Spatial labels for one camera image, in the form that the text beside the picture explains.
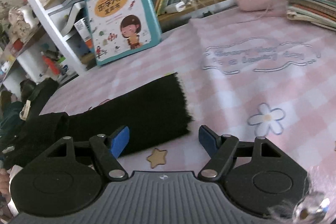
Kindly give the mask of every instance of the pink checkered tablecloth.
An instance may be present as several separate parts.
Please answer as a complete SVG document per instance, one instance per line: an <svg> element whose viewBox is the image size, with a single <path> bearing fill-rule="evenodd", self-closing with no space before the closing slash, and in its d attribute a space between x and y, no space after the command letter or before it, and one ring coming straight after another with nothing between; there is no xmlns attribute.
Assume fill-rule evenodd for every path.
<svg viewBox="0 0 336 224"><path fill-rule="evenodd" d="M158 46L72 80L56 91L41 114L82 113L178 72L194 118L191 134L157 147L168 153L167 163L155 171L197 174L209 160L198 141L202 124L242 141L267 136L304 168L334 170L336 33L277 17L276 12L237 23L258 15L234 8L192 19ZM151 170L146 161L151 152L118 160L129 174Z"/></svg>

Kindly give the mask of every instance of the stack of magazines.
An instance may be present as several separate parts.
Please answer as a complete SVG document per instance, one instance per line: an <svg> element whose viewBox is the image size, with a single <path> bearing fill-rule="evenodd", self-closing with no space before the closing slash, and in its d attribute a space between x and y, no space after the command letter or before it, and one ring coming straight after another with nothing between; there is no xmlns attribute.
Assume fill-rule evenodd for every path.
<svg viewBox="0 0 336 224"><path fill-rule="evenodd" d="M336 0L288 0L287 18L336 31Z"/></svg>

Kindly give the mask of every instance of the gingham pattern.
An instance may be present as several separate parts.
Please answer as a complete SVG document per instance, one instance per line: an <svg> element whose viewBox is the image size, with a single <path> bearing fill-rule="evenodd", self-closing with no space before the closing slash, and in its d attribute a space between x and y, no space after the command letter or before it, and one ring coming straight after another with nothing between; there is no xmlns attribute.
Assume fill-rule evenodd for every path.
<svg viewBox="0 0 336 224"><path fill-rule="evenodd" d="M336 33L305 22L282 17L255 18L237 8L204 19L192 19L158 46L90 70L57 90L41 114L65 111L82 113L106 99L113 99L165 74L178 72L194 121L191 134L158 146L166 149L167 164L154 170L194 170L197 174L209 156L198 141L198 128L206 124L217 134L232 134L253 141L255 126L247 120L258 106L281 108L283 133L267 137L304 168L323 165L332 171L336 160ZM272 73L251 70L224 75L202 70L206 47L222 46L249 37L271 37L280 42L299 41L321 50L321 58L305 67L289 66ZM146 157L152 149L120 158L131 173L150 170Z"/></svg>

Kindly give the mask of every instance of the teal book cover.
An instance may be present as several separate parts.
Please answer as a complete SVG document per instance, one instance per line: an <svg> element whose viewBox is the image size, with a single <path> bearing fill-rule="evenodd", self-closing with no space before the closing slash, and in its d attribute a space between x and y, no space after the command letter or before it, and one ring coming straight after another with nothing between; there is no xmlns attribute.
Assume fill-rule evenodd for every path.
<svg viewBox="0 0 336 224"><path fill-rule="evenodd" d="M152 0L86 0L97 65L159 44Z"/></svg>

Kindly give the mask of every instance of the flower print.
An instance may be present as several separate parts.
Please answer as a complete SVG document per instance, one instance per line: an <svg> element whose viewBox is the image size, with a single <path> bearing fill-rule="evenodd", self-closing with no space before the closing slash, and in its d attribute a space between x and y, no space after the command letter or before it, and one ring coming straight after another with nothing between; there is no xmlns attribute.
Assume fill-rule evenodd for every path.
<svg viewBox="0 0 336 224"><path fill-rule="evenodd" d="M279 121L285 117L285 112L280 108L271 109L266 103L260 104L258 110L258 114L247 120L248 125L256 126L254 130L256 137L265 137L270 131L275 135L282 134L284 128Z"/></svg>

